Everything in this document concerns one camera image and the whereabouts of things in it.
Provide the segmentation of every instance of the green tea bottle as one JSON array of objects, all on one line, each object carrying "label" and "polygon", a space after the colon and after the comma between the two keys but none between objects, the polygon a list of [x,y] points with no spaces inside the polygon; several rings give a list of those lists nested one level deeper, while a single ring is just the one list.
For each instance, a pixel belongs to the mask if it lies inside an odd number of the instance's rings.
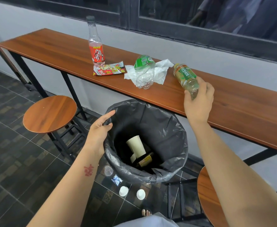
[{"label": "green tea bottle", "polygon": [[191,99],[195,99],[199,88],[195,73],[185,64],[175,64],[173,74],[181,86],[190,92]]}]

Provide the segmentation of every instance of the red label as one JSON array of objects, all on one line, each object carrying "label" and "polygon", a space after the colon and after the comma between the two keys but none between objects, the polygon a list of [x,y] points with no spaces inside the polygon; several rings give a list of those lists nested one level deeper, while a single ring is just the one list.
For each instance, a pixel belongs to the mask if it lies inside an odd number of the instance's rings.
[{"label": "red label", "polygon": [[98,63],[98,62],[105,61],[102,45],[97,47],[93,47],[93,46],[89,46],[89,47],[90,47],[90,52],[91,52],[91,57],[93,62]]}]

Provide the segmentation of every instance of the white tissue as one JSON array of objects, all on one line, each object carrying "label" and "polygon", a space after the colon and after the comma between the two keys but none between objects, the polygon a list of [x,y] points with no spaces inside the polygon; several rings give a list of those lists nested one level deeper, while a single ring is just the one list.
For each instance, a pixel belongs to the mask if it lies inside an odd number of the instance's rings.
[{"label": "white tissue", "polygon": [[[168,59],[157,62],[154,69],[154,82],[158,84],[163,84],[166,79],[168,68],[173,66],[174,64],[171,63],[171,61],[169,61]],[[125,68],[127,70],[127,73],[125,73],[124,79],[132,80],[135,85],[137,75],[135,73],[134,66],[125,65]]]}]

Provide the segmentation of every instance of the trash can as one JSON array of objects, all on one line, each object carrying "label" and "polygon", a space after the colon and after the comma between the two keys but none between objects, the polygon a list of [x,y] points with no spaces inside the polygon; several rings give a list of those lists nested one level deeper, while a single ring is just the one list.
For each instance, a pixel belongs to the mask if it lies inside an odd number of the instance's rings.
[{"label": "trash can", "polygon": [[[113,104],[116,113],[105,122],[113,123],[104,141],[105,157],[118,176],[130,183],[166,182],[185,164],[188,157],[186,131],[175,114],[136,99]],[[131,166],[132,151],[126,144],[139,135],[145,148],[157,155],[152,168]]]}]

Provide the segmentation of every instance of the tattoo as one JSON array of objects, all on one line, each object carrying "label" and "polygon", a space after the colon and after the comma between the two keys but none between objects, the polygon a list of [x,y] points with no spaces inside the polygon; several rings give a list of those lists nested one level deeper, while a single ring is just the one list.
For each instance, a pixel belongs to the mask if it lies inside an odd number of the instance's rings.
[{"label": "tattoo", "polygon": [[94,167],[91,164],[89,167],[84,166],[85,176],[88,176],[88,177],[91,176],[93,173],[93,168]]}]

